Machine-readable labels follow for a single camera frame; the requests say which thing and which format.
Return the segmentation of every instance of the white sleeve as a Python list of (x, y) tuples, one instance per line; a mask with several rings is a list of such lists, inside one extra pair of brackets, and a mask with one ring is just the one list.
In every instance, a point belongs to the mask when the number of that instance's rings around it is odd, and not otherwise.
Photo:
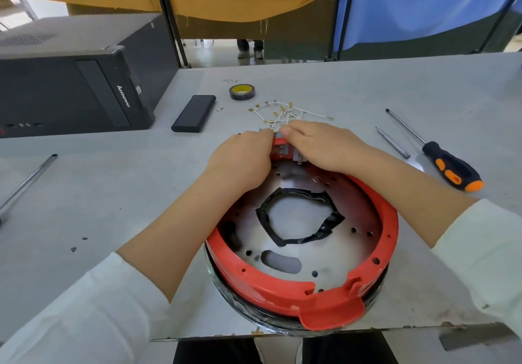
[(0, 364), (139, 360), (166, 318), (165, 295), (111, 253), (0, 348)]
[(432, 251), (470, 289), (477, 308), (522, 337), (522, 217), (483, 199)]

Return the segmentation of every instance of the electrical tape roll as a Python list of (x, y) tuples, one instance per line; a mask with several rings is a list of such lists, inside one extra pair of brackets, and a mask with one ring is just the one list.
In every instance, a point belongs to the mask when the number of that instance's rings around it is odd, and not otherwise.
[(256, 88), (250, 84), (233, 85), (229, 89), (229, 94), (235, 101), (247, 101), (256, 95)]

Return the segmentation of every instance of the right hand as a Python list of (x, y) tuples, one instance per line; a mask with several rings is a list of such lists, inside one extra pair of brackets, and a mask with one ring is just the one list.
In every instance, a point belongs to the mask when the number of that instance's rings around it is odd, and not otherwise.
[(315, 166), (344, 174), (352, 174), (371, 149), (352, 131), (327, 123), (291, 121), (279, 132)]

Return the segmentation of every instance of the screwdriver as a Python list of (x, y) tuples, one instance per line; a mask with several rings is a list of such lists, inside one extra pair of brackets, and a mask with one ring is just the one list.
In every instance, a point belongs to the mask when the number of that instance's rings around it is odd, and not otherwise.
[(399, 121), (406, 129), (415, 135), (424, 145), (422, 152), (435, 164), (442, 177), (453, 187), (466, 192), (479, 191), (484, 187), (484, 182), (479, 174), (468, 163), (455, 157), (446, 150), (442, 150), (437, 142), (428, 142), (420, 137), (413, 129), (405, 124), (390, 109), (386, 112)]

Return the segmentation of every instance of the table surface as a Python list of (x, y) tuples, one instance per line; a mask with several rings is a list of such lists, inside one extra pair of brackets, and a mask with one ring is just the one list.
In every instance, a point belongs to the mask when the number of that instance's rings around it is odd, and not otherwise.
[[(412, 154), (410, 163), (436, 175), (419, 143), (385, 112), (389, 107), (422, 137), (472, 164), (486, 182), (479, 197), (522, 213), (521, 63), (522, 54), (514, 52), (180, 70), (149, 130), (0, 140), (0, 196), (50, 154), (60, 155), (2, 215), (0, 341), (154, 220), (197, 178), (222, 141), (261, 127), (247, 110), (264, 101), (293, 102), (334, 116), (333, 124), (399, 157), (378, 126)], [(235, 83), (255, 85), (256, 97), (232, 101), (228, 89)], [(173, 133), (171, 124), (195, 94), (217, 97), (205, 130)], [(346, 329), (493, 321), (475, 309), (465, 286), (400, 219), (397, 249), (377, 302)], [(262, 332), (219, 295), (199, 251), (155, 337)]]

